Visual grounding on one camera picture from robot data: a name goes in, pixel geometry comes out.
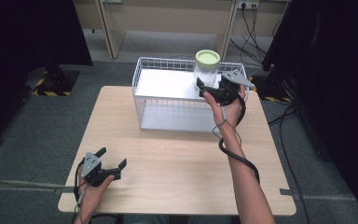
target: wire basket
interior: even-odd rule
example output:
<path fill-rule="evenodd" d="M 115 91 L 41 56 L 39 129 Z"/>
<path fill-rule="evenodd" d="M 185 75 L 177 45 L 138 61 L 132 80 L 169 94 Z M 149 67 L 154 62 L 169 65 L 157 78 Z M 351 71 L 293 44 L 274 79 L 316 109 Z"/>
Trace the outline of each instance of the wire basket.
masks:
<path fill-rule="evenodd" d="M 141 130 L 211 133 L 212 109 L 193 85 L 195 62 L 140 58 L 132 79 L 132 93 Z M 241 63 L 220 63 L 214 86 L 223 72 L 238 70 Z"/>

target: power outlet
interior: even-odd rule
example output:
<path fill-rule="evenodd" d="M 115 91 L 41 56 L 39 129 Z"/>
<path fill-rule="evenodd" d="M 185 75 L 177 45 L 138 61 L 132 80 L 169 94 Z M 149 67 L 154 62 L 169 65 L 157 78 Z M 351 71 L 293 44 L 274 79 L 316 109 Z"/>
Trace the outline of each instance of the power outlet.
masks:
<path fill-rule="evenodd" d="M 242 9 L 242 3 L 246 5 L 245 10 L 256 10 L 258 8 L 258 1 L 239 1 L 237 4 L 238 9 Z"/>

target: wooden table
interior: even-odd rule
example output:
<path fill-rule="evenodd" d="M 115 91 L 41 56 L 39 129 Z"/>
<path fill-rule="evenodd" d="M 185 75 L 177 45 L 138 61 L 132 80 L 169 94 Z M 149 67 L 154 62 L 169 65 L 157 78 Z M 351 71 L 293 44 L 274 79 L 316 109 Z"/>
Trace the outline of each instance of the wooden table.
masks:
<path fill-rule="evenodd" d="M 246 115 L 237 128 L 247 158 L 258 168 L 272 213 L 296 212 L 263 108 L 250 91 Z M 77 164 L 87 151 L 106 147 L 104 169 L 127 158 L 122 178 L 113 182 L 97 212 L 140 214 L 237 215 L 227 156 L 211 133 L 142 131 L 131 87 L 101 89 L 66 187 L 73 187 Z M 59 209 L 73 212 L 76 200 L 65 192 Z"/>

